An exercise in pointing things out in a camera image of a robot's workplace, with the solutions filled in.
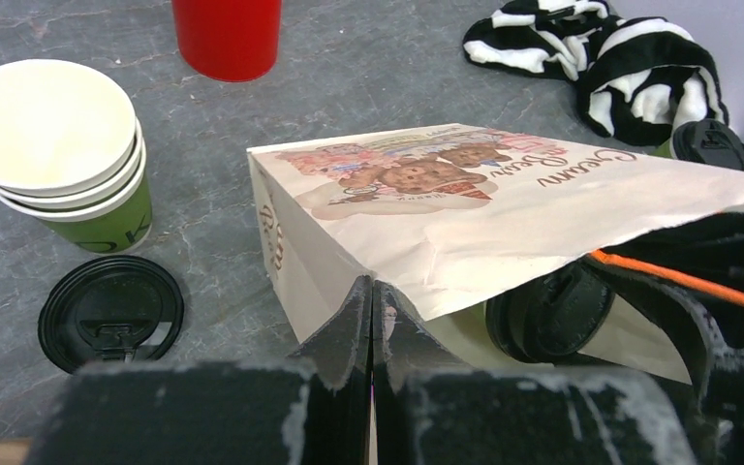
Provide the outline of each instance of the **gray tabletop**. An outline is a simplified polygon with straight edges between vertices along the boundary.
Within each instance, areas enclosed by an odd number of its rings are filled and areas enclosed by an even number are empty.
[[[187,301],[166,359],[280,356],[296,341],[263,269],[247,146],[459,122],[623,147],[578,121],[567,84],[463,60],[463,33],[499,5],[289,1],[275,68],[228,84],[182,61],[169,1],[0,0],[0,64],[72,60],[132,96],[155,210],[135,254]],[[0,439],[31,436],[66,379],[36,323],[55,282],[92,258],[0,204]]]

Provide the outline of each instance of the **paper cup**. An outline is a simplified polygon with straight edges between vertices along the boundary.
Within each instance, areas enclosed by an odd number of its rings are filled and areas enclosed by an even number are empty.
[[[75,245],[98,254],[129,251],[146,239],[152,223],[152,204],[146,180],[146,146],[133,178],[111,198],[73,211],[42,211],[11,201],[0,202],[37,218]]]
[[[136,116],[124,90],[60,60],[0,66],[0,187],[68,196],[110,179],[133,149]]]
[[[144,150],[144,139],[141,133],[140,122],[136,123],[135,148],[126,160],[121,170],[114,174],[106,182],[99,184],[86,191],[62,197],[31,197],[17,194],[0,187],[0,195],[25,206],[44,211],[84,209],[88,206],[100,203],[121,190],[135,175],[140,163],[140,155]]]

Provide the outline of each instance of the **black and white striped fabric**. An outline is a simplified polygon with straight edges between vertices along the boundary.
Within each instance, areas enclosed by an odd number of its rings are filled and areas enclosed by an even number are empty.
[[[603,0],[515,0],[475,23],[463,49],[478,66],[571,81],[580,118],[631,145],[703,118],[729,124],[708,51],[664,18],[626,20]]]

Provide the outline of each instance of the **orange cord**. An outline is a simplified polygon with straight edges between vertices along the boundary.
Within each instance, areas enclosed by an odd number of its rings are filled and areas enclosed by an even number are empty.
[[[711,281],[696,278],[694,276],[690,276],[686,273],[681,273],[680,271],[674,269],[664,268],[655,264],[641,262],[640,260],[621,257],[614,254],[607,254],[606,252],[600,250],[592,252],[590,256],[602,264],[609,264],[612,266],[618,266],[621,268],[651,274],[653,276],[673,281],[681,286],[695,289],[709,295],[714,295],[723,300],[744,307],[744,293],[741,293],[732,288],[728,288],[726,286],[712,283]]]

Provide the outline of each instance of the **red cup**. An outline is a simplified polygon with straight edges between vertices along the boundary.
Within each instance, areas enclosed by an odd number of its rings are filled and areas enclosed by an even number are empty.
[[[178,49],[209,78],[260,78],[278,56],[281,0],[172,0]]]

